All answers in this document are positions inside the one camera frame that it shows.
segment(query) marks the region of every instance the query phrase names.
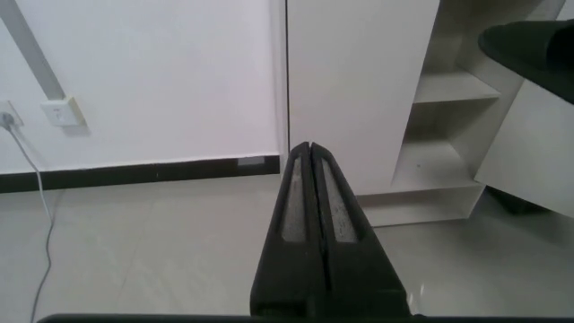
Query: tile floor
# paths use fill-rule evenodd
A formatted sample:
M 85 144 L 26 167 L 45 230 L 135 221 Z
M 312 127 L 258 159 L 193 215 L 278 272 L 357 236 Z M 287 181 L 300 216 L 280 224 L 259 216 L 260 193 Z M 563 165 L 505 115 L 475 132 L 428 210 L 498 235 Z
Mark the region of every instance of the tile floor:
M 278 176 L 48 191 L 52 313 L 248 315 Z M 26 322 L 46 265 L 37 192 L 0 195 L 0 321 Z M 426 315 L 574 316 L 574 220 L 508 216 L 377 228 Z

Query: white cabinet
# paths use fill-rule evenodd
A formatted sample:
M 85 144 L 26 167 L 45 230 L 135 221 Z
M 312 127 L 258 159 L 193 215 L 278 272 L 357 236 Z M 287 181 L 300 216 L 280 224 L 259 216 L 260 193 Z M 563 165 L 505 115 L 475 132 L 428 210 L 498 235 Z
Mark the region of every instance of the white cabinet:
M 291 147 L 329 149 L 373 225 L 467 217 L 523 79 L 478 35 L 561 0 L 289 0 Z
M 355 194 L 390 188 L 438 0 L 289 0 L 291 147 L 313 141 Z

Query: white wall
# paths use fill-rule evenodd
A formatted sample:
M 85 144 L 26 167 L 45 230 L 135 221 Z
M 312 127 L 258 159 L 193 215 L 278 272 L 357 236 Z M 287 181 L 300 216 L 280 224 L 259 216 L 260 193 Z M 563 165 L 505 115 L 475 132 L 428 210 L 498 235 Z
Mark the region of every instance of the white wall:
M 53 127 L 0 25 L 0 98 L 43 170 L 277 154 L 266 0 L 19 0 L 87 128 Z M 30 171 L 0 131 L 0 173 Z

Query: shelf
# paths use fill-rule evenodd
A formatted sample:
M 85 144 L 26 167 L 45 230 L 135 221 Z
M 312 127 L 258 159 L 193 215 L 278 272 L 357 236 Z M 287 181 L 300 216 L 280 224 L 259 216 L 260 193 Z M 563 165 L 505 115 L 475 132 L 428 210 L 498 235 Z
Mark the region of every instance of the shelf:
M 405 140 L 390 192 L 480 186 L 450 143 L 442 138 Z
M 480 100 L 498 98 L 500 93 L 471 74 L 457 70 L 449 73 L 422 74 L 414 103 Z
M 370 225 L 377 227 L 465 219 L 481 193 L 480 187 L 450 188 L 359 196 L 358 200 Z

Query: electrical outlet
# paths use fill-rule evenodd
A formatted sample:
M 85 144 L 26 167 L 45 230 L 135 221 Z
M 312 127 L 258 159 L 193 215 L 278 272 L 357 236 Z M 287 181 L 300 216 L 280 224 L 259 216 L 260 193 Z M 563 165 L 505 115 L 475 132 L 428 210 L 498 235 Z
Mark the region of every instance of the electrical outlet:
M 69 127 L 84 124 L 82 112 L 72 97 L 64 100 L 49 100 L 40 106 L 52 126 Z
M 18 116 L 18 113 L 16 113 L 16 110 L 14 109 L 14 107 L 12 106 L 10 101 L 0 100 L 0 112 L 10 113 L 12 115 L 12 117 L 14 117 L 14 125 L 15 126 L 18 126 L 18 127 L 24 126 L 24 123 L 20 119 L 20 116 Z

